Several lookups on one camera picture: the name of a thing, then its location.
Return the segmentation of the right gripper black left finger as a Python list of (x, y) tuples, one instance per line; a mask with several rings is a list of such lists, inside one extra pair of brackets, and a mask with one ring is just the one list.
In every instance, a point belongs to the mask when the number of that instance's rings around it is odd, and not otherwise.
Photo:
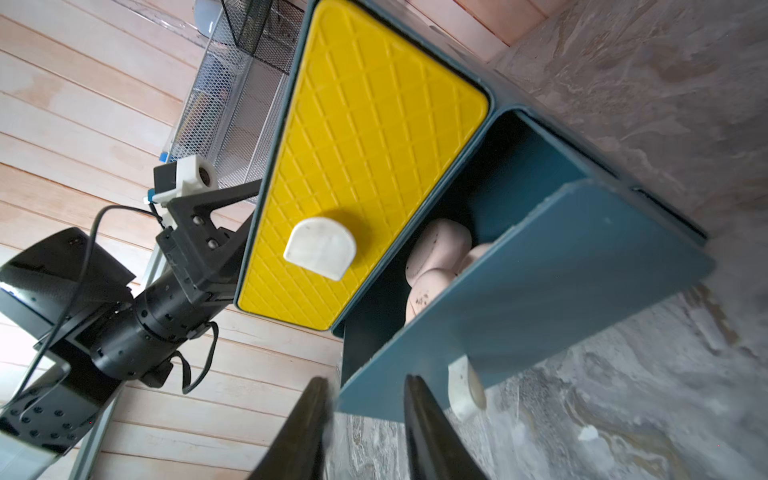
[(329, 381), (314, 377), (248, 479), (322, 479), (329, 422)]

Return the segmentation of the teal drawer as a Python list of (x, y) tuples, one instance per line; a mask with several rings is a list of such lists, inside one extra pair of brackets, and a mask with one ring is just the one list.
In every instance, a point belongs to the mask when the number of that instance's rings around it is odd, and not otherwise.
[(490, 249), (415, 319), (418, 223), (345, 314), (340, 411), (400, 422), (408, 375), (449, 404), (450, 364), (484, 387), (684, 290), (715, 266), (697, 226), (519, 109), (494, 119), (429, 206)]

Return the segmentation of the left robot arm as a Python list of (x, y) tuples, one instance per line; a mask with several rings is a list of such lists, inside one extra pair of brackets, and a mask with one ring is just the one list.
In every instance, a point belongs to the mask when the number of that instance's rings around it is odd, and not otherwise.
[(169, 270), (141, 293), (94, 232), (62, 230), (1, 268), (1, 310), (37, 341), (17, 391), (1, 410), (1, 475), (36, 479), (94, 426), (121, 387), (164, 385), (181, 346), (219, 334), (235, 296), (250, 224), (216, 227), (215, 210), (257, 196), (248, 182), (172, 199), (157, 236)]

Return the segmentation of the pink round earphone case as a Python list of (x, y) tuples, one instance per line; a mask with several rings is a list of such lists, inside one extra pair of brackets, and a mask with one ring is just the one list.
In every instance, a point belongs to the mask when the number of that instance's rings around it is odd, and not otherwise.
[(485, 255), (492, 246), (492, 243), (482, 243), (472, 248), (459, 264), (457, 274), (467, 270), (473, 263)]
[(446, 269), (431, 269), (420, 275), (407, 298), (405, 323), (418, 316), (456, 278), (455, 272)]
[(407, 283), (413, 287), (419, 277), (433, 269), (457, 273), (471, 246), (472, 236), (464, 225), (445, 218), (429, 222), (406, 262)]

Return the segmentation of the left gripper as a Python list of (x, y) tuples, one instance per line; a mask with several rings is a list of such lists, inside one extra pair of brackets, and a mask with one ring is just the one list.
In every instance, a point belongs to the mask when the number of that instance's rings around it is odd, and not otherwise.
[(176, 225), (156, 240), (170, 271), (136, 300), (137, 319), (152, 335), (190, 336), (233, 303), (253, 218), (232, 231), (215, 226), (211, 213), (257, 196), (260, 188), (255, 180), (167, 204)]

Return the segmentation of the yellow top drawer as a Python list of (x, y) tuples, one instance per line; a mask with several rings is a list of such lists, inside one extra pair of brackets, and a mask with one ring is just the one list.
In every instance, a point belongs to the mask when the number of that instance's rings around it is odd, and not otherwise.
[[(236, 306), (313, 330), (341, 317), (473, 139), (487, 95), (352, 1), (314, 6)], [(284, 256), (313, 217), (357, 244), (330, 279)]]

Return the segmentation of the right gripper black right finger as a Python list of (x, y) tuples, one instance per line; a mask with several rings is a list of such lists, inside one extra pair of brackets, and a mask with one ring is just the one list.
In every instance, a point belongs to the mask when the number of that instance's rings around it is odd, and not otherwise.
[(404, 415), (412, 479), (487, 479), (443, 414), (426, 382), (407, 375)]

